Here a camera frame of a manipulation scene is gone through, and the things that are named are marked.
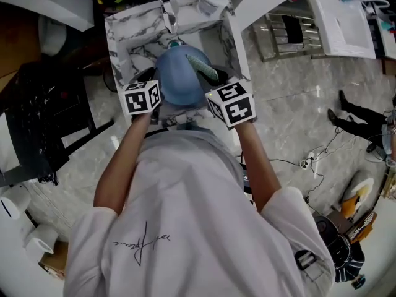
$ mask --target toilet paper roll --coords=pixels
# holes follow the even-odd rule
[[[41,261],[41,259],[43,258],[44,254],[45,254],[45,252],[41,248],[41,246],[39,247],[33,239],[31,239],[28,242],[25,249],[26,249],[26,255],[34,263],[39,263],[39,261]]]
[[[18,220],[29,206],[31,197],[26,187],[16,185],[0,197],[0,210],[11,219]]]
[[[28,242],[33,241],[44,252],[54,254],[54,245],[58,233],[48,225],[39,225],[28,236]]]

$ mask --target bottle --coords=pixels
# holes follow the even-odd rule
[[[213,19],[219,19],[222,10],[228,5],[229,0],[199,0],[197,9],[199,13]]]

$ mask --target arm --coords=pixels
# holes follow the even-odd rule
[[[301,272],[305,296],[326,297],[335,280],[334,263],[301,191],[283,187],[271,197],[261,215],[288,240],[294,254],[301,250],[315,254],[317,262],[306,273]]]
[[[150,113],[139,116],[124,136],[116,153],[103,172],[93,200],[94,207],[123,211],[140,147],[150,125]]]
[[[272,195],[280,189],[280,183],[253,123],[243,122],[235,129],[241,142],[254,202],[257,211],[261,212]]]
[[[64,297],[105,295],[102,254],[116,219],[117,214],[111,209],[93,207],[74,223],[69,237]]]

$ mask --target sink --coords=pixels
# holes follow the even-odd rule
[[[213,65],[234,70],[251,91],[246,53],[232,8],[227,8],[219,19],[211,19],[197,11],[198,0],[177,2],[179,28],[176,34],[165,28],[159,1],[133,7],[105,19],[110,60],[120,99],[124,85],[138,73],[153,67],[171,40],[180,40],[203,51]],[[164,101],[160,119],[205,107],[204,99],[194,106],[183,107]],[[131,117],[126,115],[126,119],[130,123]]]

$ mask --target tiled floor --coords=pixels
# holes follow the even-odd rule
[[[258,121],[256,127],[270,158],[294,163],[307,157],[318,147],[321,151],[335,135],[335,128],[326,117],[327,108],[338,108],[338,91],[344,90],[353,103],[378,112],[392,107],[395,78],[382,75],[379,61],[368,59],[310,57],[286,59],[262,64],[256,50],[243,32],[249,60]],[[70,161],[58,172],[59,186],[28,183],[32,195],[29,207],[39,222],[54,225],[66,239],[76,218],[92,205],[97,181],[114,154],[126,131],[118,96],[110,93],[100,77],[85,80],[88,98],[97,126],[110,118],[116,124],[71,155]],[[240,154],[239,142],[233,131],[213,118],[197,118],[199,125],[211,128],[235,155]],[[77,136],[64,139],[70,144]],[[349,180],[360,168],[370,170],[378,187],[385,165],[366,160],[367,142],[343,132],[323,153],[313,168],[325,175],[323,183],[311,192],[311,205],[322,212],[338,201]],[[300,188],[303,194],[317,186],[321,177],[285,162],[273,166],[282,184]]]

